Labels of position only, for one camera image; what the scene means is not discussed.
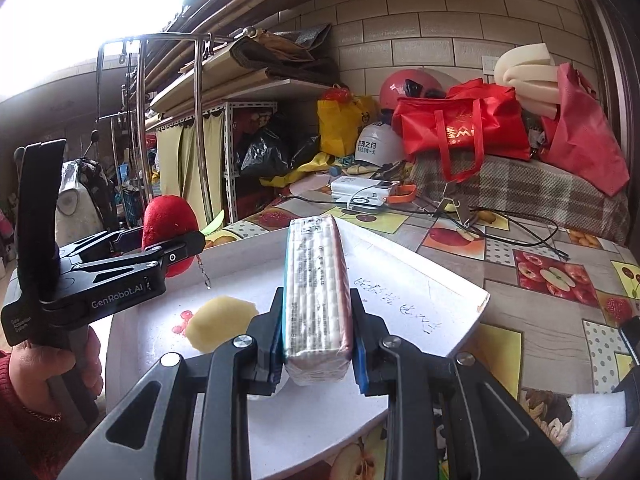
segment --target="plaid fabric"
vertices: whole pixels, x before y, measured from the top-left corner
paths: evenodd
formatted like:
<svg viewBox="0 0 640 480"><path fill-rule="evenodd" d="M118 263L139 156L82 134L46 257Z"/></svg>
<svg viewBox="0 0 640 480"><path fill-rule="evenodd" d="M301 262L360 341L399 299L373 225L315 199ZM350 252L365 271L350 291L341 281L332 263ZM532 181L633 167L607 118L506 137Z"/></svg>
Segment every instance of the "plaid fabric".
<svg viewBox="0 0 640 480"><path fill-rule="evenodd" d="M450 152L452 172L473 165L473 153ZM418 193L440 200L445 181L437 152L419 153L410 181ZM537 160L523 162L485 155L478 174L459 184L471 207L535 214L558 225L624 244L629 211L624 192L608 197L586 180Z"/></svg>

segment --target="white cap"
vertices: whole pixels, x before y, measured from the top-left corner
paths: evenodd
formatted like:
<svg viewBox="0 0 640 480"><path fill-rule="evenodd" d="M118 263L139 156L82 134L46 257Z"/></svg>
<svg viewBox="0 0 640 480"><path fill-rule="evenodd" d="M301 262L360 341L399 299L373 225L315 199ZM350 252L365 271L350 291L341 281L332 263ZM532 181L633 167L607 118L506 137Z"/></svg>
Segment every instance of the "white cap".
<svg viewBox="0 0 640 480"><path fill-rule="evenodd" d="M356 143L355 159L384 166L404 159L402 139L385 123L365 126Z"/></svg>

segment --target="red sleeve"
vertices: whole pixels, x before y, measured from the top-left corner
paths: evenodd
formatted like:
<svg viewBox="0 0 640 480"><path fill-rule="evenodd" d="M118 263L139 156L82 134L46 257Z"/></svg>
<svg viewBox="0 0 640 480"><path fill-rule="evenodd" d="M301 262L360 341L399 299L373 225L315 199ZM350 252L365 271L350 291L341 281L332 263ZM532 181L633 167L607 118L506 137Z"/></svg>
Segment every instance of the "red sleeve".
<svg viewBox="0 0 640 480"><path fill-rule="evenodd" d="M82 438L64 422L29 412L9 378L11 354L0 351L0 434L9 438L40 480L54 480Z"/></svg>

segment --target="bright sky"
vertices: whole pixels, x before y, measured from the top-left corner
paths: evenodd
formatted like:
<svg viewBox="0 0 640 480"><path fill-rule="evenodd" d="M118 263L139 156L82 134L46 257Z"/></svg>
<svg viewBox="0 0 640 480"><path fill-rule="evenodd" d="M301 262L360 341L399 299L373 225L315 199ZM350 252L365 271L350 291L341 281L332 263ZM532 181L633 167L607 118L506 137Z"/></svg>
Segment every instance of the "bright sky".
<svg viewBox="0 0 640 480"><path fill-rule="evenodd" d="M0 96L32 88L47 74L95 58L106 40L155 32L182 0L7 0L0 7ZM107 54L119 54L111 45Z"/></svg>

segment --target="wall outlet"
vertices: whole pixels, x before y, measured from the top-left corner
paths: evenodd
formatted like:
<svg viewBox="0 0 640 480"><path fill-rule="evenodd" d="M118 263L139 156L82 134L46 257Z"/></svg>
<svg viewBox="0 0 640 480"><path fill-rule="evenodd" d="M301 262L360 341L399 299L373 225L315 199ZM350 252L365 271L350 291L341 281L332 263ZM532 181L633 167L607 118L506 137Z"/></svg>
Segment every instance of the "wall outlet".
<svg viewBox="0 0 640 480"><path fill-rule="evenodd" d="M500 58L496 56L482 56L482 73L486 75L493 75L495 64Z"/></svg>

